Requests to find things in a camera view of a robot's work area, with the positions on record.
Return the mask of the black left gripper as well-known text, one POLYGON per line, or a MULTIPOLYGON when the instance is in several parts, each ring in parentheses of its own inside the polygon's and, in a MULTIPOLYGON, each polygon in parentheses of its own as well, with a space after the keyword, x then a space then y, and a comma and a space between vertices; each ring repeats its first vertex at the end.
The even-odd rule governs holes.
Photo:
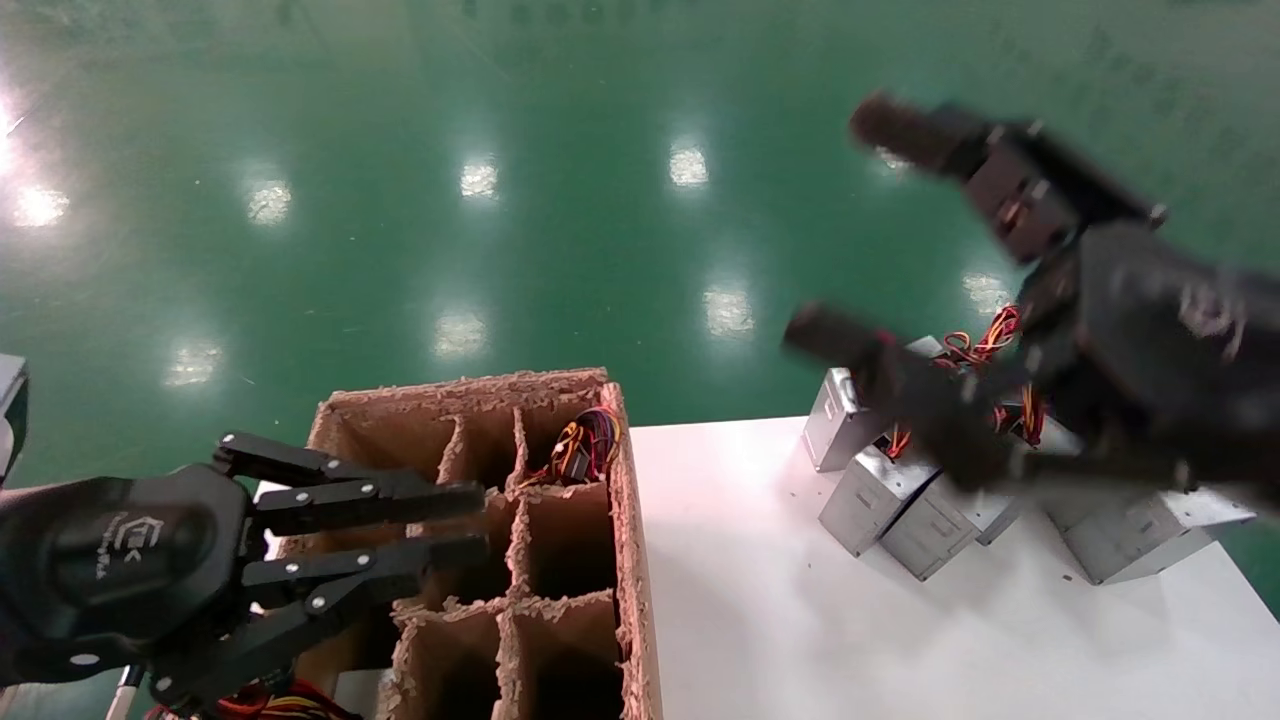
POLYGON ((413 537, 250 562, 234 579, 250 493, 228 477, 283 487, 260 495, 251 512, 274 536, 465 518, 484 510, 485 489, 247 433, 224 436, 215 468, 227 477, 189 465, 3 493, 4 685, 143 662, 229 593, 215 634, 151 662, 152 696, 159 703, 273 698, 293 683, 302 653, 370 609, 417 594, 433 573, 489 552, 483 536, 413 537))

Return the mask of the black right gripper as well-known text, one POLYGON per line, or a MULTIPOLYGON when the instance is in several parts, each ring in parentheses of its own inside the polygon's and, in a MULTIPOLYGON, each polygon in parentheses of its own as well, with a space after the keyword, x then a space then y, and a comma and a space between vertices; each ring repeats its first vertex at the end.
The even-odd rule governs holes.
POLYGON ((906 427, 965 493, 1212 486, 1277 498, 1276 274, 1197 258, 1140 228, 1158 229, 1165 205, 1042 120, 872 94, 850 133, 960 184, 1015 263, 1042 258, 1025 278, 1027 352, 950 372, 828 304, 800 306, 785 347, 847 368, 867 406, 906 427), (987 424, 1034 379, 1089 450, 1032 452, 987 424))

